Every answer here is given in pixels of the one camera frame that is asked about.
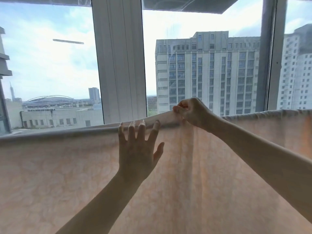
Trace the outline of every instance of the orange patterned fabric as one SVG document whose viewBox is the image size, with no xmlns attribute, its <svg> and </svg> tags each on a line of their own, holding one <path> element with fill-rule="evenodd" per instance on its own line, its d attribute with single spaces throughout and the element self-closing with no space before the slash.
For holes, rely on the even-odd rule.
<svg viewBox="0 0 312 234">
<path fill-rule="evenodd" d="M 172 112 L 155 119 L 164 154 L 110 233 L 312 233 L 220 139 Z M 312 158 L 308 110 L 225 119 Z M 0 233 L 53 234 L 79 212 L 118 170 L 115 126 L 2 138 Z"/>
</svg>

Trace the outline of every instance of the person's left hand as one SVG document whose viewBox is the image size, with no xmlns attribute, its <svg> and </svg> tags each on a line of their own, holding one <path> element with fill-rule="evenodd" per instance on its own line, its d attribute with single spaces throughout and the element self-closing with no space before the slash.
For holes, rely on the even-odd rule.
<svg viewBox="0 0 312 234">
<path fill-rule="evenodd" d="M 148 140 L 145 140 L 145 121 L 138 127 L 138 135 L 135 138 L 135 122 L 128 127 L 128 140 L 123 133 L 123 123 L 120 124 L 119 135 L 119 170 L 118 173 L 127 183 L 140 185 L 153 171 L 162 153 L 164 142 L 160 143 L 154 153 L 154 147 L 160 122 L 157 120 L 150 133 Z"/>
</svg>

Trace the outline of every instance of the person's right hand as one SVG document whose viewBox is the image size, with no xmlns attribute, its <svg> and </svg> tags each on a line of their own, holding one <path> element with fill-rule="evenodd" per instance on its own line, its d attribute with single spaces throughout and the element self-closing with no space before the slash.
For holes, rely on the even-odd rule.
<svg viewBox="0 0 312 234">
<path fill-rule="evenodd" d="M 213 132 L 215 120 L 220 119 L 198 98 L 183 99 L 173 107 L 173 111 L 184 117 L 190 124 L 210 133 Z"/>
</svg>

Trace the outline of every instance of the person's right arm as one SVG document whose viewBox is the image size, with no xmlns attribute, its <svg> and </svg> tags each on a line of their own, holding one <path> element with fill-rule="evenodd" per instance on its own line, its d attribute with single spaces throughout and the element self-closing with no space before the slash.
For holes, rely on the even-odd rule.
<svg viewBox="0 0 312 234">
<path fill-rule="evenodd" d="M 312 223 L 312 162 L 213 114 L 198 98 L 174 106 L 190 124 L 224 141 Z"/>
</svg>

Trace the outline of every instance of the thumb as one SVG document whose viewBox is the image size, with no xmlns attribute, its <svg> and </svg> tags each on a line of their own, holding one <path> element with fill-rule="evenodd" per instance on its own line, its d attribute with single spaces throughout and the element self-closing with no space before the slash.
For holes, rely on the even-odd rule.
<svg viewBox="0 0 312 234">
<path fill-rule="evenodd" d="M 154 153 L 154 167 L 157 165 L 160 157 L 162 156 L 164 146 L 165 146 L 164 142 L 160 143 L 157 147 L 156 152 Z"/>
<path fill-rule="evenodd" d="M 185 108 L 183 108 L 183 107 L 180 107 L 180 106 L 174 106 L 173 108 L 173 111 L 175 112 L 175 113 L 179 113 L 180 115 L 184 115 L 185 113 L 186 113 L 186 109 Z"/>
</svg>

